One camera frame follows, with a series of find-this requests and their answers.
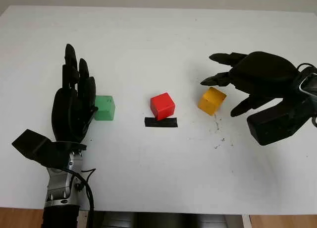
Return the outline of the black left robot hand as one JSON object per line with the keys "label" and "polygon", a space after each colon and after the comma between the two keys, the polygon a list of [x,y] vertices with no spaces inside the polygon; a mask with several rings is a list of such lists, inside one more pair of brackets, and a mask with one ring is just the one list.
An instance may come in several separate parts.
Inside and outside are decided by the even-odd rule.
{"label": "black left robot hand", "polygon": [[71,44],[65,47],[62,66],[62,87],[55,94],[52,127],[57,141],[80,143],[98,111],[95,105],[96,83],[90,76],[87,62],[77,61]]}

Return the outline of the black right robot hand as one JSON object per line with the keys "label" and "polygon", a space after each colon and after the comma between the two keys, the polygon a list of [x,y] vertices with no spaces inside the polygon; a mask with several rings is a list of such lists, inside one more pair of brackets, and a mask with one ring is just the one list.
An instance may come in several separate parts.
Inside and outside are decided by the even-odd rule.
{"label": "black right robot hand", "polygon": [[299,75],[299,70],[290,61],[266,52],[248,55],[216,53],[209,59],[231,66],[231,69],[204,79],[201,85],[225,87],[232,84],[249,95],[232,109],[232,117],[257,109],[275,98],[285,97]]}

